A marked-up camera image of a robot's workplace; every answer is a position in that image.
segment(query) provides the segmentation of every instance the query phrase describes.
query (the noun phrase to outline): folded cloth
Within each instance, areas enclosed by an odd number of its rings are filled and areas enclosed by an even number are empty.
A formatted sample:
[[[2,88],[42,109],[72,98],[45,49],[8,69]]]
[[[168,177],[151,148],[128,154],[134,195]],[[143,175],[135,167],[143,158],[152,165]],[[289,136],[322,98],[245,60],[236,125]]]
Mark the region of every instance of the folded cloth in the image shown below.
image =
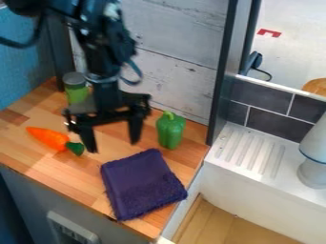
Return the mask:
[[[156,149],[108,162],[102,165],[101,174],[119,221],[187,197],[187,191]]]

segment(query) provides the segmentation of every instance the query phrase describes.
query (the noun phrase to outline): butcher block counter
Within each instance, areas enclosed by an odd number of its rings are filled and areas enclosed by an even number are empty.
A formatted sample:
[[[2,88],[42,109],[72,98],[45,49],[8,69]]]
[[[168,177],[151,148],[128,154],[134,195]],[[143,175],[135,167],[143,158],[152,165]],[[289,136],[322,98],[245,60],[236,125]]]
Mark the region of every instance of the butcher block counter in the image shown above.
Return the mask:
[[[46,188],[116,221],[105,193],[100,166],[158,148],[171,170],[188,188],[208,150],[205,145],[207,127],[187,121],[184,139],[174,151],[157,143],[155,121],[162,112],[153,110],[144,125],[142,138],[131,145],[127,122],[96,127],[99,153],[85,152],[77,157],[71,152],[57,152],[35,141],[26,133],[27,126],[48,128],[67,133],[61,110],[66,106],[65,94],[56,90],[55,82],[47,81],[3,111],[0,111],[1,166],[32,179]],[[80,142],[78,135],[69,133],[71,141]],[[118,223],[149,240],[158,238],[169,221],[176,204],[164,207],[134,220]]]

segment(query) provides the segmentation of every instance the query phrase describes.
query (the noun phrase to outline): green bell pepper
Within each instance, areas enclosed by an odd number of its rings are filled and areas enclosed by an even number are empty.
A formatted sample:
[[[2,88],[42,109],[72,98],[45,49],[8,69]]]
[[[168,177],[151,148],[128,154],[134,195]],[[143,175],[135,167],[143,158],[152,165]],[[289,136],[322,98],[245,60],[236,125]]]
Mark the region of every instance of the green bell pepper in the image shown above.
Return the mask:
[[[185,126],[186,120],[183,117],[165,111],[156,121],[159,144],[171,150],[176,149],[182,140]]]

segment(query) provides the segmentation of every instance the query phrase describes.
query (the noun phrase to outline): green jar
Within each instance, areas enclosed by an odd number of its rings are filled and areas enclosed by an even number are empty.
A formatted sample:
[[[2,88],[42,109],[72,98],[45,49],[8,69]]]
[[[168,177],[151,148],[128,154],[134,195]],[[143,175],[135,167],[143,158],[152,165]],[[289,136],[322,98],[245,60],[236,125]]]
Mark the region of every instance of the green jar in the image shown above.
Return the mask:
[[[159,144],[167,149],[176,149],[182,140],[186,120],[173,112],[164,112],[156,121]]]
[[[86,80],[80,72],[69,72],[63,77],[69,104],[83,102],[89,95]]]

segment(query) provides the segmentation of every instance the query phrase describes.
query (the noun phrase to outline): pepper stem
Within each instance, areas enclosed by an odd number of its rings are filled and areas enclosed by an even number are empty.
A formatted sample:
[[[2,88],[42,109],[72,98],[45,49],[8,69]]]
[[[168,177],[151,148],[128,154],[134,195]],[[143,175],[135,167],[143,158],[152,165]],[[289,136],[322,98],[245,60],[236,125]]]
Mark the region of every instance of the pepper stem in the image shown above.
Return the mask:
[[[164,115],[167,115],[169,120],[174,120],[174,114],[173,112],[170,112],[170,111],[164,111],[163,113]]]

